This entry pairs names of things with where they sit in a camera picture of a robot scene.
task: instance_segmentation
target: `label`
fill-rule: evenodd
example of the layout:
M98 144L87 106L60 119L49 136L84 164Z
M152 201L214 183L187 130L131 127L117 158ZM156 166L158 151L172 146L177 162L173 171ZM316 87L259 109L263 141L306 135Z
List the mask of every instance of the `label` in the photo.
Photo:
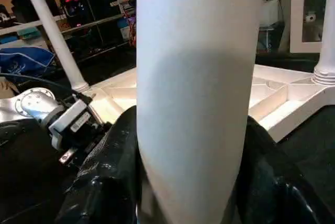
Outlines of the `label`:
M83 115L80 116L80 118L71 126L71 130L73 132L77 132L83 124L85 124L90 119L90 114L88 112L85 112Z

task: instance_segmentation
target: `black surface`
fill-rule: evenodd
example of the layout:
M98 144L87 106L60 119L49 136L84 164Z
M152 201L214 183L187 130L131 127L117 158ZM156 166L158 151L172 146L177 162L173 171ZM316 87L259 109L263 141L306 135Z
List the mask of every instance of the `black surface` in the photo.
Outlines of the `black surface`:
M252 118L236 192L242 223L335 223L303 173Z
M85 160L57 223L136 223L138 160L134 106L118 118Z
M335 106L322 108L278 146L335 212Z

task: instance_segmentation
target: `blue bag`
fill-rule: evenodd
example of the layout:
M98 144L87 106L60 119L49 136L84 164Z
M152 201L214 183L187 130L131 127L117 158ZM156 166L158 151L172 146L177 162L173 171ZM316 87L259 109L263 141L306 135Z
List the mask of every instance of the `blue bag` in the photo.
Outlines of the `blue bag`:
M0 49L0 71L11 74L39 75L45 72L54 54L37 47Z

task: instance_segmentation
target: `pole base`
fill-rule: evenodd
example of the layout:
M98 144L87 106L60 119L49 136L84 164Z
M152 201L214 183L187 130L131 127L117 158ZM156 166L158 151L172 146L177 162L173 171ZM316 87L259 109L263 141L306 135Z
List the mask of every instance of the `pole base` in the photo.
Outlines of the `pole base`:
M74 89L77 92L86 92L90 86L84 82L84 83L76 83L76 84L71 84L72 89Z
M335 85L335 73L324 72L315 68L312 81L322 85Z

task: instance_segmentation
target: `white cylinder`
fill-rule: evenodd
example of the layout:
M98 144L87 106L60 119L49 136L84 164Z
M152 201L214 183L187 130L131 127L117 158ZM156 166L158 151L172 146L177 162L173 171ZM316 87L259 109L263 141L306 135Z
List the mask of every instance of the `white cylinder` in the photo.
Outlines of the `white cylinder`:
M87 90L88 84L85 82L76 62L74 61L71 52L63 38L63 35L53 19L48 4L45 0L31 0L31 2L43 24L46 33L48 34L48 37L66 75L68 76L72 88L79 92Z
M173 224L220 224L244 142L262 0L137 0L138 140Z
M316 83L335 85L335 0L327 0L319 63L314 68Z

